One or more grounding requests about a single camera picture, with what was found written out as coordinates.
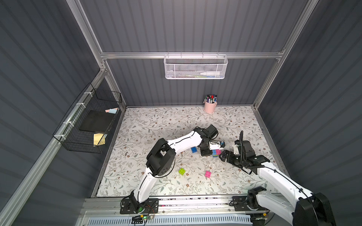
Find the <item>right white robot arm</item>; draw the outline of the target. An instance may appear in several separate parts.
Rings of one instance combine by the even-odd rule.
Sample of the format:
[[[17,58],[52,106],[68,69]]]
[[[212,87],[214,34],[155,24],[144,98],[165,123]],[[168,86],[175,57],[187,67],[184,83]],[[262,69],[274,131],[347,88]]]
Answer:
[[[250,189],[245,199],[250,210],[268,209],[293,226],[336,225],[331,204],[325,195],[302,187],[278,170],[265,156],[256,155],[249,141],[236,140],[234,147],[237,154],[222,150],[219,155],[222,162],[261,177],[284,196],[281,199],[262,186]]]

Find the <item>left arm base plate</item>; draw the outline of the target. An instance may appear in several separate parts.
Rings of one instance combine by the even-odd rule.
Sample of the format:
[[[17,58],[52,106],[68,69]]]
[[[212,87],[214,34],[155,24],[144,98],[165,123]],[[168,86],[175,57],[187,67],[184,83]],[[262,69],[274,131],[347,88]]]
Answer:
[[[123,199],[120,203],[120,214],[156,214],[158,213],[159,199],[149,198],[142,203],[131,198]]]

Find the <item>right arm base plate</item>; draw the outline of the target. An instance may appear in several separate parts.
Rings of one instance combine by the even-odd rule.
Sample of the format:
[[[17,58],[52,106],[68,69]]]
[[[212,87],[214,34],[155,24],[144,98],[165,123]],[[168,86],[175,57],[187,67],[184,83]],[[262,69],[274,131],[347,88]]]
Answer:
[[[261,207],[253,198],[249,200],[247,195],[233,196],[229,205],[235,211],[266,211],[266,208]]]

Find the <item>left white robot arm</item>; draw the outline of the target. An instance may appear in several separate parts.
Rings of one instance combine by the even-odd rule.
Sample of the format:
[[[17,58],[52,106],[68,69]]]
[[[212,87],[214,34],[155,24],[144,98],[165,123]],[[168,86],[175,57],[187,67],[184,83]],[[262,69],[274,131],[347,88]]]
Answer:
[[[174,140],[159,139],[147,155],[146,169],[138,187],[130,194],[134,205],[144,203],[150,197],[150,192],[158,178],[166,177],[168,171],[173,170],[175,157],[192,147],[203,150],[224,149],[225,142],[212,140],[208,132],[192,131],[189,134]]]

